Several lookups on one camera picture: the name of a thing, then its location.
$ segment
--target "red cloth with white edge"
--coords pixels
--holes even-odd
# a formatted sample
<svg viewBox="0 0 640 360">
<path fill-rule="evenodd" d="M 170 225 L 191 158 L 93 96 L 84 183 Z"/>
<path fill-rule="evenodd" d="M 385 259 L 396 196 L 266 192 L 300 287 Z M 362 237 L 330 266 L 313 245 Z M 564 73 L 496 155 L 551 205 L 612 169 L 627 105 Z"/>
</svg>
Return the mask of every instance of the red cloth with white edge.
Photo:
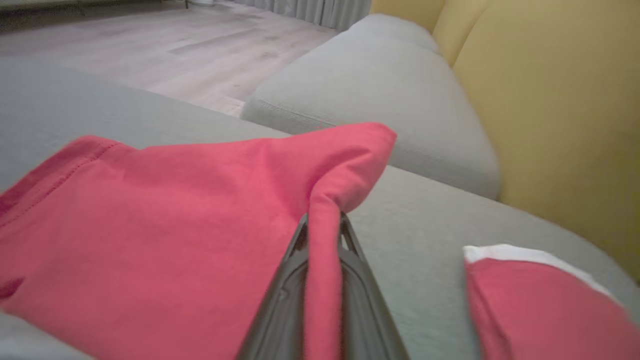
<svg viewBox="0 0 640 360">
<path fill-rule="evenodd" d="M 309 213 L 305 357 L 338 359 L 340 211 L 396 134 L 137 150 L 86 136 L 0 197 L 0 307 L 100 359 L 232 359 Z"/>
<path fill-rule="evenodd" d="M 589 274 L 540 250 L 495 245 L 464 251 L 485 359 L 640 359 L 640 332 Z"/>
</svg>

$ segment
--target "floor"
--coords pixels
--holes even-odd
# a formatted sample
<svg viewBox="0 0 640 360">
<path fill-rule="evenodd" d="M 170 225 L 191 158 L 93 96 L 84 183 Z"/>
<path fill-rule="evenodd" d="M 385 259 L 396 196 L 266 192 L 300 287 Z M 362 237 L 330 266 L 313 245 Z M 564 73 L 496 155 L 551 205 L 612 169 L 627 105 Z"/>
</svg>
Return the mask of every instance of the floor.
<svg viewBox="0 0 640 360">
<path fill-rule="evenodd" d="M 238 117 L 256 87 L 337 32 L 250 6 L 174 0 L 0 14 L 0 56 L 31 56 Z"/>
</svg>

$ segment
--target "fabric fold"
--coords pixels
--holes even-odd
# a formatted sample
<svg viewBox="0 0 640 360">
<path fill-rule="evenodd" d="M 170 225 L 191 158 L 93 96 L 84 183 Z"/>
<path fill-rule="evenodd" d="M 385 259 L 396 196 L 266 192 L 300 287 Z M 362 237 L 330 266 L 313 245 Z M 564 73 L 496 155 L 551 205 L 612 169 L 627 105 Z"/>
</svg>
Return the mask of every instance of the fabric fold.
<svg viewBox="0 0 640 360">
<path fill-rule="evenodd" d="M 487 360 L 640 359 L 640 332 L 589 274 L 540 250 L 464 248 L 470 312 Z"/>
<path fill-rule="evenodd" d="M 101 359 L 232 359 L 309 213 L 305 357 L 338 359 L 340 211 L 384 125 L 133 149 L 80 138 L 0 197 L 0 307 Z"/>
</svg>

